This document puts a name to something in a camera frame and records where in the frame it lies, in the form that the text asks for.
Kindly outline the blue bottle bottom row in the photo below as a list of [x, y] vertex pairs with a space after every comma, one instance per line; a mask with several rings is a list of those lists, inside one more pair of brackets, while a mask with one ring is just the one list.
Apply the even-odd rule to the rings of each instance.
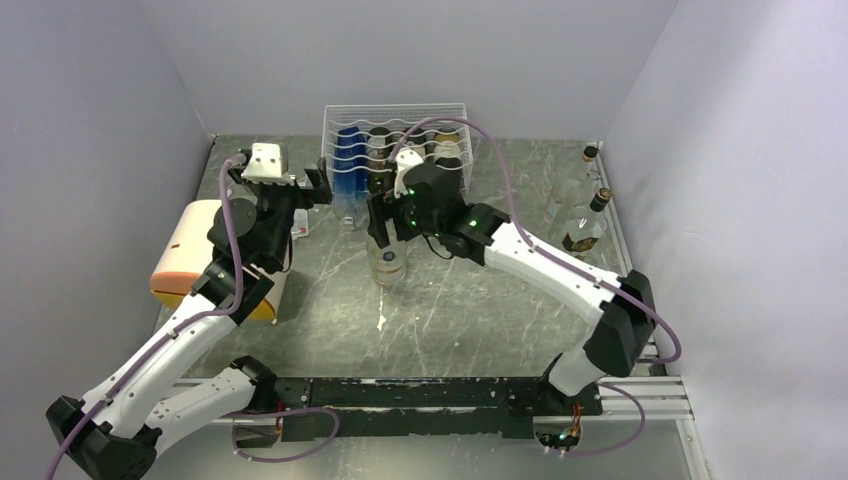
[[366, 138], [357, 126], [337, 132], [333, 172], [333, 211], [341, 224], [359, 229], [367, 216]]

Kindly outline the dark bottle silver cap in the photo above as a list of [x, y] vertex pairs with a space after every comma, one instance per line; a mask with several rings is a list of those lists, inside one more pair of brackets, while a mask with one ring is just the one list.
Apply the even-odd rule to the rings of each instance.
[[377, 194], [391, 188], [394, 170], [388, 159], [393, 148], [393, 136], [387, 128], [378, 126], [368, 132], [366, 186], [369, 193]]

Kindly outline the red wine bottle gold cap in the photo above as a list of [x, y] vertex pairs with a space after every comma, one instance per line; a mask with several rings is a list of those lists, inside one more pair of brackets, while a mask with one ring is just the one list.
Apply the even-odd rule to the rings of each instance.
[[461, 136], [457, 130], [439, 129], [433, 136], [434, 161], [437, 165], [449, 170], [453, 183], [461, 191], [463, 189], [463, 159]]

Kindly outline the clear bottle blue seal label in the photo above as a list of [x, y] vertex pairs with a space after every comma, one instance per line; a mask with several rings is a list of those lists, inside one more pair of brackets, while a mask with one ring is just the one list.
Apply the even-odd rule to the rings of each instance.
[[404, 242], [392, 239], [387, 247], [380, 248], [373, 237], [367, 236], [366, 249], [372, 276], [379, 285], [395, 285], [406, 276], [407, 248]]

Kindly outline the dark green bottle black cap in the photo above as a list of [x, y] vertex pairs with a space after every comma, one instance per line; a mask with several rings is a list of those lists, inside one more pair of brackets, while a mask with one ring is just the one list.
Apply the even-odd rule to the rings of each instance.
[[415, 151], [423, 160], [427, 160], [427, 134], [422, 128], [408, 127], [403, 133], [409, 133], [406, 146]]

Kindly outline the clear bottle black orange label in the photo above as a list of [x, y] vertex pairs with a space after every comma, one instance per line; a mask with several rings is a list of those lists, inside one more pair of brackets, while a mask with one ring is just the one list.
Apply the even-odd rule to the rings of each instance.
[[582, 253], [596, 245], [607, 229], [604, 210], [611, 199], [612, 191], [600, 188], [588, 204], [567, 212], [560, 238], [566, 252]]

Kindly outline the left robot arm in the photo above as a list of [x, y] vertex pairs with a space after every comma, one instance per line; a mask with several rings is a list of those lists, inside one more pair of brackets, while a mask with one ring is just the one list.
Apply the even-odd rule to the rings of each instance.
[[81, 398], [62, 396], [46, 417], [58, 457], [92, 479], [139, 479], [180, 439], [221, 417], [281, 419], [274, 372], [243, 356], [213, 379], [176, 396], [168, 390], [219, 340], [241, 325], [292, 259], [295, 212], [328, 204], [324, 160], [301, 186], [279, 160], [237, 154], [219, 183], [247, 187], [252, 199], [221, 197], [207, 237], [212, 258], [171, 318], [124, 365]]

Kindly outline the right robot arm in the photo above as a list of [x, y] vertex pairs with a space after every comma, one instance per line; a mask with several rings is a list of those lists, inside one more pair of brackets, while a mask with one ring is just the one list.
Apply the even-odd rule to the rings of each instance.
[[367, 200], [368, 234], [379, 247], [422, 236], [433, 238], [449, 257], [513, 275], [559, 300], [589, 327], [579, 348], [558, 355], [543, 375], [542, 406], [562, 414], [587, 385], [627, 377], [657, 323], [650, 282], [638, 271], [621, 276], [551, 251], [505, 212], [470, 203], [452, 174], [432, 163], [400, 167], [394, 188]]

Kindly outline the white paper card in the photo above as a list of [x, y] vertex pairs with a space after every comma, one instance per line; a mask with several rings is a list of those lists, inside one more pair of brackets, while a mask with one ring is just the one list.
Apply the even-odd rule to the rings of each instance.
[[291, 237], [293, 239], [303, 238], [309, 235], [309, 217], [305, 209], [296, 209], [293, 215]]

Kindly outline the cream orange bread box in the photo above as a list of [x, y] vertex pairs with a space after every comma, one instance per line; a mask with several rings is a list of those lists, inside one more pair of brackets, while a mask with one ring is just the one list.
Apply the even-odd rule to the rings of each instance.
[[[163, 251], [156, 268], [150, 277], [153, 295], [170, 309], [176, 309], [190, 292], [194, 282], [211, 262], [213, 243], [207, 237], [208, 231], [220, 218], [218, 210], [220, 200], [198, 200], [184, 209], [181, 218]], [[230, 199], [231, 210], [236, 223], [239, 240], [247, 233], [248, 218], [253, 226], [258, 226], [258, 210], [252, 201], [246, 198]], [[287, 271], [269, 273], [255, 267], [273, 281], [273, 286], [262, 302], [254, 309], [248, 320], [270, 321], [277, 323], [278, 308], [284, 293]]]

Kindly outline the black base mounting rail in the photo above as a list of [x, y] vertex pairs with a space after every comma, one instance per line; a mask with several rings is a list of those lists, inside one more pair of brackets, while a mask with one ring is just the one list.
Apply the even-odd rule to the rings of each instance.
[[247, 414], [293, 412], [283, 440], [331, 432], [340, 437], [498, 434], [531, 439], [541, 418], [602, 412], [599, 388], [574, 396], [538, 377], [298, 378], [260, 387]]

